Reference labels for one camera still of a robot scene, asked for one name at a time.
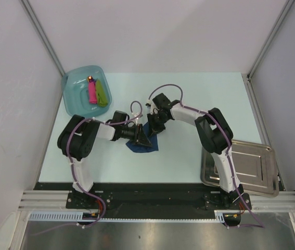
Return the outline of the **aluminium rail frame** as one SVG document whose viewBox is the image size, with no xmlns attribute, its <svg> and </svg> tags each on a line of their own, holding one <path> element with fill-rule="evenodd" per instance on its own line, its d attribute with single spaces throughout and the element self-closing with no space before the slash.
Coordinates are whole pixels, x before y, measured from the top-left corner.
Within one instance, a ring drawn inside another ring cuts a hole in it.
<svg viewBox="0 0 295 250">
<path fill-rule="evenodd" d="M 109 73 L 111 110 L 128 110 L 132 101 L 145 103 L 154 89 L 169 97 L 184 97 L 186 105 L 199 109 L 218 107 L 236 139 L 260 142 L 260 129 L 248 90 L 240 73 Z M 159 151 L 138 157 L 122 143 L 103 143 L 100 167 L 93 179 L 111 182 L 178 182 L 199 180 L 201 146 L 192 127 L 171 126 L 176 136 L 159 138 Z M 175 139 L 185 142 L 186 158 L 176 156 L 174 168 L 150 168 L 148 160 L 164 160 L 176 150 Z M 64 191 L 25 191 L 19 210 L 26 224 L 23 249 L 295 249 L 295 192 L 278 196 L 254 195 L 253 211 L 265 228 L 226 229 L 220 223 L 197 221 L 98 222 L 89 229 L 64 226 L 51 230 L 47 222 L 30 222 L 38 211 L 65 214 Z"/>
</svg>

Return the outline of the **green rolled napkin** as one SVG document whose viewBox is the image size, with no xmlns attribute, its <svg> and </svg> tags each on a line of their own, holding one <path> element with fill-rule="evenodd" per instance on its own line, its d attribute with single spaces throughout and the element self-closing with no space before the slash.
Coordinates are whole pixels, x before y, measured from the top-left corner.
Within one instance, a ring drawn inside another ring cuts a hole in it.
<svg viewBox="0 0 295 250">
<path fill-rule="evenodd" d="M 95 82 L 95 93 L 98 106 L 106 107 L 108 105 L 108 99 L 106 97 L 105 91 L 100 80 L 97 80 Z"/>
</svg>

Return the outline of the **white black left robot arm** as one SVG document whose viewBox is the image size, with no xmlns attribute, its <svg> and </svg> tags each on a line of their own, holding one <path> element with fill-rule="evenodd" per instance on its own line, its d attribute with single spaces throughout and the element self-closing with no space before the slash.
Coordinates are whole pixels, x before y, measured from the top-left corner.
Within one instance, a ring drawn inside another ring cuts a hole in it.
<svg viewBox="0 0 295 250">
<path fill-rule="evenodd" d="M 84 208 L 92 207 L 96 202 L 96 196 L 90 192 L 94 184 L 90 171 L 82 166 L 81 161 L 91 153 L 96 139 L 107 141 L 126 139 L 135 148 L 153 147 L 144 131 L 144 126 L 134 122 L 125 112 L 115 111 L 112 119 L 107 122 L 73 115 L 61 132 L 57 147 L 68 158 L 74 179 L 73 188 L 80 192 L 77 201 Z"/>
</svg>

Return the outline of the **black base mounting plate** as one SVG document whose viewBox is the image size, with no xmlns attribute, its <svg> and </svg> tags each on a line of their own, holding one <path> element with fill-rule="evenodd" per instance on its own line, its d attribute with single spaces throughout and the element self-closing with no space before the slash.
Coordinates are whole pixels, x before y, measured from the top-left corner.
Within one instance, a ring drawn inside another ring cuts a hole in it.
<svg viewBox="0 0 295 250">
<path fill-rule="evenodd" d="M 215 210 L 243 211 L 251 208 L 250 196 L 240 188 L 223 194 L 219 187 L 197 183 L 96 183 L 89 194 L 73 189 L 70 183 L 37 183 L 37 191 L 68 191 L 65 207 L 84 209 L 84 221 L 95 219 L 105 203 L 106 219 L 194 220 L 213 219 Z"/>
</svg>

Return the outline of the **translucent blue plastic bin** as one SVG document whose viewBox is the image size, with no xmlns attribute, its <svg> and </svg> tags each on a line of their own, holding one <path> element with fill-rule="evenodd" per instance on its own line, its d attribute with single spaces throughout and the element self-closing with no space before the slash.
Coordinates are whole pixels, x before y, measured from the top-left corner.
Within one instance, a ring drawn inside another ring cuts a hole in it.
<svg viewBox="0 0 295 250">
<path fill-rule="evenodd" d="M 106 107 L 91 104 L 88 95 L 87 77 L 94 82 L 100 80 L 108 99 Z M 80 115 L 86 118 L 97 117 L 108 111 L 112 96 L 104 71 L 99 66 L 84 66 L 68 71 L 61 79 L 62 95 L 68 115 Z"/>
</svg>

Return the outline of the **stainless steel tray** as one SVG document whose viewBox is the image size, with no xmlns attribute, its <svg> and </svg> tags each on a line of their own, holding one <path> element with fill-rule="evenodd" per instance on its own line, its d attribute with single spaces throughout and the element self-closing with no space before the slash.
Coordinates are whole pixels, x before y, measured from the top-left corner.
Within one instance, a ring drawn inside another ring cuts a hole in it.
<svg viewBox="0 0 295 250">
<path fill-rule="evenodd" d="M 279 194 L 275 153 L 264 144 L 232 141 L 237 177 L 246 193 L 275 197 Z"/>
</svg>

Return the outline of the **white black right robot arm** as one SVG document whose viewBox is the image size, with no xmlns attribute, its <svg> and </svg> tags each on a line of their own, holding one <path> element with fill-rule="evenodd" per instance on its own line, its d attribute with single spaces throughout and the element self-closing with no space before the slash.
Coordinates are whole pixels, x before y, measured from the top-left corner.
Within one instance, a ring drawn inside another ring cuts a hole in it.
<svg viewBox="0 0 295 250">
<path fill-rule="evenodd" d="M 213 108 L 202 111 L 182 104 L 180 100 L 170 101 L 163 93 L 148 100 L 148 135 L 157 135 L 165 130 L 170 120 L 183 121 L 196 127 L 202 147 L 210 153 L 220 179 L 221 204 L 233 209 L 239 204 L 240 181 L 235 174 L 232 157 L 233 132 L 221 111 Z"/>
</svg>

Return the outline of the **dark blue paper napkin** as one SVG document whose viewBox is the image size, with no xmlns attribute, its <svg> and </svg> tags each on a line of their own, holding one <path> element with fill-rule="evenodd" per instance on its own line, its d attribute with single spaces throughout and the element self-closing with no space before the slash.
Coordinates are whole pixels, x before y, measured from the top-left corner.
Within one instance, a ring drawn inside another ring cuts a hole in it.
<svg viewBox="0 0 295 250">
<path fill-rule="evenodd" d="M 149 123 L 145 123 L 143 125 L 143 129 L 145 134 L 148 137 L 148 130 L 149 130 Z M 152 143 L 152 146 L 138 146 L 138 145 L 134 145 L 131 141 L 128 141 L 126 143 L 126 146 L 134 153 L 151 153 L 154 151 L 158 151 L 159 147 L 158 147 L 158 139 L 157 139 L 157 135 L 154 135 L 152 137 L 148 137 L 150 142 Z"/>
</svg>

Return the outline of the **pink rolled napkin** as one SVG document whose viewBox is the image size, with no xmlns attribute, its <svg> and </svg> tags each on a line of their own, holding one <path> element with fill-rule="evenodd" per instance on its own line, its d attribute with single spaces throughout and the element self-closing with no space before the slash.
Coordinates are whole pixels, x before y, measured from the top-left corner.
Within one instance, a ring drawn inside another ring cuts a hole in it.
<svg viewBox="0 0 295 250">
<path fill-rule="evenodd" d="M 95 89 L 94 81 L 91 81 L 88 83 L 88 95 L 89 95 L 89 102 L 91 104 L 97 104 L 96 89 Z"/>
</svg>

